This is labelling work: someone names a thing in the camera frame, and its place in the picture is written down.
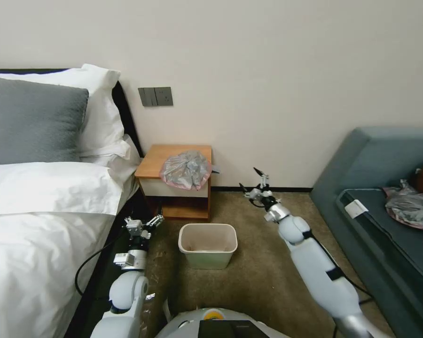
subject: brown carpet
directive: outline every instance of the brown carpet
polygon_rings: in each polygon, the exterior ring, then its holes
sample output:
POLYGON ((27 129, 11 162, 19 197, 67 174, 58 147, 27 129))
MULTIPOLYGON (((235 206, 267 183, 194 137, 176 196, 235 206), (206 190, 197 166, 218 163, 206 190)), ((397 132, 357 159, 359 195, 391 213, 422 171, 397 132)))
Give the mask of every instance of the brown carpet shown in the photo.
MULTIPOLYGON (((362 285, 308 194, 275 196, 292 214, 309 223, 343 271, 362 285)), ((201 307, 223 307, 244 312, 292 338, 331 338, 332 319, 309 295, 277 234, 276 224, 265 222, 263 209, 255 208, 236 192, 214 192, 211 201, 211 223, 232 225, 238 249, 224 270, 190 269, 177 246, 179 230, 188 222, 165 221, 150 244, 146 275, 149 293, 154 292, 155 297, 145 305, 146 337, 154 337, 165 325, 162 303, 168 297, 173 315, 201 307)), ((393 337, 375 303, 362 309, 378 328, 393 337)))

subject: black baseboard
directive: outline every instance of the black baseboard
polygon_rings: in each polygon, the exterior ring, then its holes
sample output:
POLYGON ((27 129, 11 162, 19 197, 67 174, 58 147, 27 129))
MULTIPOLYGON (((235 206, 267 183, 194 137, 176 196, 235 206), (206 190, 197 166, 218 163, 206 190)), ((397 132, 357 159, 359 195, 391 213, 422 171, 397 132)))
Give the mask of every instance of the black baseboard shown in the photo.
MULTIPOLYGON (((296 187, 270 187, 273 192, 311 192, 312 188, 296 188, 296 187)), ((238 187, 224 187, 224 186, 212 186, 211 191, 219 192, 241 192, 241 188, 238 187)))

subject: beige wall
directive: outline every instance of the beige wall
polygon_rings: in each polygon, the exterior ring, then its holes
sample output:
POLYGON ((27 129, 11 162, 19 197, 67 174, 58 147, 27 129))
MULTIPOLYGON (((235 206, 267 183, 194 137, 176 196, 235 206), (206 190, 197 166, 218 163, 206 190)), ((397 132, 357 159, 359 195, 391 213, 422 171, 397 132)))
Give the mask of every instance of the beige wall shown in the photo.
POLYGON ((0 67, 84 62, 122 71, 145 150, 211 144, 215 185, 310 187, 355 126, 423 125, 423 0, 0 1, 0 67))

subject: white trash can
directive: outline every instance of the white trash can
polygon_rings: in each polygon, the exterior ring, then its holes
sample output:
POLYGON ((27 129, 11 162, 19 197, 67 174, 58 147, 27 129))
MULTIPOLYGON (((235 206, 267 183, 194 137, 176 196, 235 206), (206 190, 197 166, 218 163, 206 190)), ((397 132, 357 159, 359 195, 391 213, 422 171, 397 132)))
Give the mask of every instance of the white trash can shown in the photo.
POLYGON ((224 269, 238 247, 229 224, 190 223, 179 233, 179 249, 193 269, 224 269))

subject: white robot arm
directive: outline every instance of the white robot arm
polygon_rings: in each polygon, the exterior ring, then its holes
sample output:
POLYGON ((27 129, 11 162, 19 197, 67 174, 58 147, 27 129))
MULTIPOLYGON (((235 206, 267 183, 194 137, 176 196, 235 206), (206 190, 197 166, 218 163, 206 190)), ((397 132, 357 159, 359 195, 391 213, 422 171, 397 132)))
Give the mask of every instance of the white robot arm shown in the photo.
POLYGON ((149 282, 144 276, 146 255, 152 231, 163 222, 161 215, 146 224, 127 218, 130 247, 127 253, 117 253, 114 263, 124 271, 111 285, 111 309, 103 314, 94 327, 93 338, 138 338, 140 315, 146 298, 149 282))
POLYGON ((313 236, 307 222, 291 215, 272 196, 268 176, 255 171, 262 176, 262 183, 250 192, 240 186, 253 205, 267 211, 266 221, 279 224, 279 236, 290 249, 291 258, 313 299, 332 316, 344 337, 387 337, 363 315, 355 288, 313 236))

